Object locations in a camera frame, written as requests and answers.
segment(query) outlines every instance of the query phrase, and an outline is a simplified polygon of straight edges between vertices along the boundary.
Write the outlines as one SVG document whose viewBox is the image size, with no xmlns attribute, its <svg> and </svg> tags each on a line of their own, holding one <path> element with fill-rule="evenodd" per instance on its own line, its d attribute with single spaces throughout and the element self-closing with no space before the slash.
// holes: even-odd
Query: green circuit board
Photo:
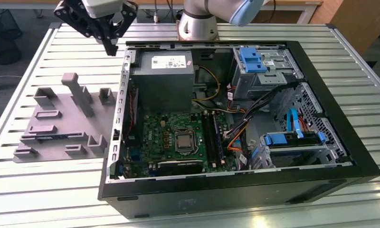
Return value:
<svg viewBox="0 0 380 228">
<path fill-rule="evenodd" d="M 220 132 L 228 130 L 224 113 L 216 113 L 216 122 Z M 232 171 L 234 169 L 233 156 L 225 156 L 225 164 L 210 167 L 208 165 L 206 151 L 202 135 L 202 114 L 149 114 L 144 117 L 144 137 L 140 150 L 140 161 L 132 166 L 136 177 L 152 176 L 148 173 L 149 163 L 166 160 L 194 159 L 204 162 L 202 172 Z M 177 132 L 192 134 L 194 150 L 185 154 L 177 152 L 176 138 Z"/>
</svg>

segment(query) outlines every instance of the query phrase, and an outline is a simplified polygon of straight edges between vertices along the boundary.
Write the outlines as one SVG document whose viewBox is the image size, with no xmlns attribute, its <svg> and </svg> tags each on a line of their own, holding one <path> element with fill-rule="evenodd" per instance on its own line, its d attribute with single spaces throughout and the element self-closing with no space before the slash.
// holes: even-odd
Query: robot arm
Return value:
<svg viewBox="0 0 380 228">
<path fill-rule="evenodd" d="M 216 16 L 236 26 L 250 23 L 269 0 L 186 0 L 178 24 L 180 39 L 213 40 L 217 37 Z M 57 16 L 85 37 L 93 36 L 109 56 L 115 55 L 117 38 L 122 37 L 137 16 L 138 6 L 126 0 L 62 0 Z M 113 24 L 113 16 L 122 20 Z"/>
<path fill-rule="evenodd" d="M 269 0 L 186 0 L 178 24 L 182 40 L 213 40 L 217 37 L 216 17 L 236 26 L 253 20 Z"/>
<path fill-rule="evenodd" d="M 125 0 L 62 0 L 53 13 L 85 37 L 93 36 L 106 54 L 114 56 L 117 38 L 125 34 L 137 11 L 136 3 Z M 122 20 L 113 24 L 115 13 L 121 13 Z"/>
</svg>

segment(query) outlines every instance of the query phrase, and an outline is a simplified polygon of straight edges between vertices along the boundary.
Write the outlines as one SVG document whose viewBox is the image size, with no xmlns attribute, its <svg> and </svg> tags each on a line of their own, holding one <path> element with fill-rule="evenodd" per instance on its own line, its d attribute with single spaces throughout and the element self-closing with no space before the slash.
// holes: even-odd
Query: cpu socket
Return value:
<svg viewBox="0 0 380 228">
<path fill-rule="evenodd" d="M 174 131 L 174 149 L 182 156 L 194 153 L 194 131 L 192 129 L 177 129 Z"/>
</svg>

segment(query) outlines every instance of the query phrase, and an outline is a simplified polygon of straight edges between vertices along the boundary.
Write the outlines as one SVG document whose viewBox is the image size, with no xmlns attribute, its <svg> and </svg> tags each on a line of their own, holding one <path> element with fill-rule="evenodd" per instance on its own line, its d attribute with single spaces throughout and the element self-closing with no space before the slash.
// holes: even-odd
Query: metal rail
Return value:
<svg viewBox="0 0 380 228">
<path fill-rule="evenodd" d="M 297 40 L 349 122 L 380 166 L 380 79 L 337 31 L 322 25 L 218 25 L 221 40 Z M 63 25 L 45 35 L 0 119 L 0 225 L 7 227 L 378 227 L 380 177 L 346 187 L 310 204 L 264 207 L 128 221 L 97 201 L 101 159 L 15 164 L 13 150 L 26 128 L 38 87 L 66 92 L 63 72 L 94 92 L 118 87 L 126 40 L 174 40 L 172 24 L 134 24 L 118 40 L 115 57 L 94 39 Z"/>
</svg>

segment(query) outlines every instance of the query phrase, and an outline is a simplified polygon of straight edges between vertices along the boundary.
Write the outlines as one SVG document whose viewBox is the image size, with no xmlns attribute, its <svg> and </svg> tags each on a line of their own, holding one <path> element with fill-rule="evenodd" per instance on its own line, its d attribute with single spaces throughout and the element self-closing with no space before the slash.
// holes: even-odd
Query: wastebasket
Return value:
<svg viewBox="0 0 380 228">
<path fill-rule="evenodd" d="M 7 65 L 18 61 L 21 51 L 11 39 L 3 38 L 0 34 L 0 65 Z"/>
<path fill-rule="evenodd" d="M 13 19 L 7 9 L 0 9 L 0 36 L 3 39 L 13 40 L 22 35 L 19 27 Z"/>
</svg>

